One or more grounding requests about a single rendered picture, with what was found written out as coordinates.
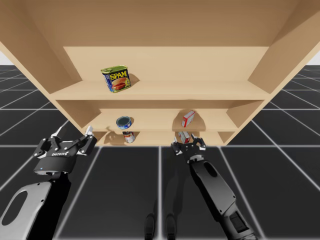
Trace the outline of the red and white carton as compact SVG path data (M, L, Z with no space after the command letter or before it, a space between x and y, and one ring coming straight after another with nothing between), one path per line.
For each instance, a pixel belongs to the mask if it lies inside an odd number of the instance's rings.
M187 131L180 131L178 132L178 136L183 144L187 144L190 142L190 135Z
M184 128L192 122L192 120L193 120L193 118L195 116L195 113L196 112L194 110L191 110L191 111L189 111L187 114L185 114L183 116L181 125Z

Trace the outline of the blue flat can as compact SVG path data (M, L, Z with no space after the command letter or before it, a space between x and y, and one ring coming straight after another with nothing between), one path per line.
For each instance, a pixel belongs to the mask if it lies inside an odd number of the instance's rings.
M125 130L132 125L132 120L129 116L121 116L116 120L116 125L119 129Z

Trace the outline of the red and white can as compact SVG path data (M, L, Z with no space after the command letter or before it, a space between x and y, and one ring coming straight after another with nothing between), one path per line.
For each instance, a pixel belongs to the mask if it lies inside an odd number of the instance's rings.
M131 144L135 141L135 135L132 131L123 131L122 132L124 139L127 143Z

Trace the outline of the green and blue rectangular can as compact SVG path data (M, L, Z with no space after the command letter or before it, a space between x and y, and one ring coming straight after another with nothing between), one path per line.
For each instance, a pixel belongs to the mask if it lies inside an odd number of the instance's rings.
M131 87L128 67L117 65L100 70L111 93L118 93Z

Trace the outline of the pale wooden shelf unit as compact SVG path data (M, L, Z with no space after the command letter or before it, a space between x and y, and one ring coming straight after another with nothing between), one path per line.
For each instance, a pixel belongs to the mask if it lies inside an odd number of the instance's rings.
M0 51L80 131L227 145L320 51L320 0L0 0ZM110 92L102 69L127 66Z

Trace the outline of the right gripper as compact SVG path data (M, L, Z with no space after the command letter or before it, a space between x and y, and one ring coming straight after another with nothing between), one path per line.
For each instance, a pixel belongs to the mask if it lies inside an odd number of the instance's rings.
M171 143L174 154L176 156L182 154L187 164L204 160L204 151L206 150L206 144L202 137L197 137L193 133L191 137L192 143L180 143L176 137Z

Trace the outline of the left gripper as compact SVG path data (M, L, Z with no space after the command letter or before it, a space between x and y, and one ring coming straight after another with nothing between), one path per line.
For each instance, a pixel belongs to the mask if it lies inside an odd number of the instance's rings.
M39 162L33 169L38 175L70 174L76 164L77 155L87 156L93 151L97 138L89 125L84 136L74 141L62 141L64 127L61 126L49 138L43 138L34 151Z

